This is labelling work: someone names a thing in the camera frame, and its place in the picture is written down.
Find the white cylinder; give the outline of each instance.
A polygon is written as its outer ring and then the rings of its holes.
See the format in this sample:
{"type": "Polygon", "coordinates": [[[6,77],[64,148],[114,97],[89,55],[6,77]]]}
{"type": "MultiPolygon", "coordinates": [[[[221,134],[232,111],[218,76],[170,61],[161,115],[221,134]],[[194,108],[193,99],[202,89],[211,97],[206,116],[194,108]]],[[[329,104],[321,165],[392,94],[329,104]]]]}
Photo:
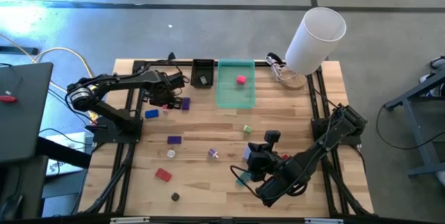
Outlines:
{"type": "Polygon", "coordinates": [[[286,64],[297,74],[311,74],[346,33],[343,17],[329,8],[307,11],[286,52],[286,64]]]}

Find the teal plastic bin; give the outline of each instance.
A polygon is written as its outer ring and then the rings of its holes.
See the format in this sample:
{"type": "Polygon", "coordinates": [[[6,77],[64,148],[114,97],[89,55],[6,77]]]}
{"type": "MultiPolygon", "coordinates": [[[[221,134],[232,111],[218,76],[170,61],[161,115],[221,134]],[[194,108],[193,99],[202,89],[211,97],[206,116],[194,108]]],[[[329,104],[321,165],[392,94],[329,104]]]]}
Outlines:
{"type": "Polygon", "coordinates": [[[227,109],[251,109],[255,105],[255,62],[252,60],[220,59],[216,84],[216,104],[227,109]],[[238,84],[238,75],[246,77],[238,84]]]}

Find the small black box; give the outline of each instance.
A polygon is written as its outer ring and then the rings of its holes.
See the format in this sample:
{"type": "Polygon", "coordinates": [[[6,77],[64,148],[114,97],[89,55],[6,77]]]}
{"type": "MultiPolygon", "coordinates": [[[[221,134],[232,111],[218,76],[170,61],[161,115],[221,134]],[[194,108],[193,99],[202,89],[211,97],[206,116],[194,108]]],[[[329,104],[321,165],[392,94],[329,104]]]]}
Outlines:
{"type": "Polygon", "coordinates": [[[195,88],[211,88],[215,60],[193,59],[191,85],[195,88]]]}

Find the gray floor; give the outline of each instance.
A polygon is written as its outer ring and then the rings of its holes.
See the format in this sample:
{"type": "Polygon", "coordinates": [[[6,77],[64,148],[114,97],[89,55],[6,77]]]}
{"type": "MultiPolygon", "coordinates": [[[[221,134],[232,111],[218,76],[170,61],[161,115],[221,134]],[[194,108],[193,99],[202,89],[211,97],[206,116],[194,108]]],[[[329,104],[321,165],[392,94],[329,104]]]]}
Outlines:
{"type": "MultiPolygon", "coordinates": [[[[307,6],[310,0],[79,0],[116,3],[256,4],[307,6]]],[[[318,0],[322,6],[445,6],[444,0],[318,0]]],[[[85,56],[95,74],[110,73],[115,58],[264,58],[280,56],[305,12],[239,10],[100,10],[0,7],[0,32],[26,47],[69,47],[85,56]]],[[[421,165],[416,150],[395,150],[375,133],[378,109],[429,73],[428,62],[443,54],[445,14],[342,13],[345,38],[330,55],[341,62],[350,104],[369,123],[362,135],[367,179],[375,212],[381,216],[445,221],[445,188],[435,176],[409,179],[421,165]]],[[[1,62],[27,63],[21,56],[1,62]]],[[[65,52],[44,57],[54,63],[53,80],[66,86],[86,76],[65,52]]],[[[81,122],[49,97],[42,128],[80,131],[81,122]]],[[[414,145],[403,112],[383,113],[382,134],[397,145],[414,145]]],[[[425,137],[440,132],[426,129],[425,137]]],[[[445,145],[438,144],[438,149],[445,145]]],[[[45,214],[60,214],[46,210],[45,214]]]]}

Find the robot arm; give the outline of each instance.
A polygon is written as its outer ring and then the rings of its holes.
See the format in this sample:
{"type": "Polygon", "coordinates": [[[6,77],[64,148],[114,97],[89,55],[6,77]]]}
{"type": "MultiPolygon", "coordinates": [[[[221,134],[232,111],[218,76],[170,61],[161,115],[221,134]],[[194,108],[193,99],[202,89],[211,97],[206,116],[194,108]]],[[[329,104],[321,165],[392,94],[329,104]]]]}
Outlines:
{"type": "Polygon", "coordinates": [[[271,207],[281,196],[297,196],[304,192],[308,181],[316,170],[317,163],[330,150],[336,148],[340,141],[349,135],[360,135],[366,121],[349,106],[341,104],[321,125],[324,134],[304,152],[283,159],[272,151],[278,142],[280,132],[269,130],[264,136],[267,144],[249,143],[251,150],[248,159],[248,170],[252,173],[253,182],[262,181],[266,174],[270,176],[256,194],[267,207],[271,207]]]}
{"type": "Polygon", "coordinates": [[[184,75],[182,72],[167,75],[158,71],[142,71],[132,75],[101,74],[95,78],[82,78],[78,82],[70,84],[67,96],[70,97],[72,106],[79,111],[93,111],[105,118],[112,120],[119,128],[125,128],[133,123],[133,118],[128,110],[115,109],[102,101],[106,93],[113,90],[126,90],[130,88],[142,88],[150,93],[151,105],[168,105],[169,109],[180,109],[182,98],[176,97],[173,90],[183,88],[184,75]]]}

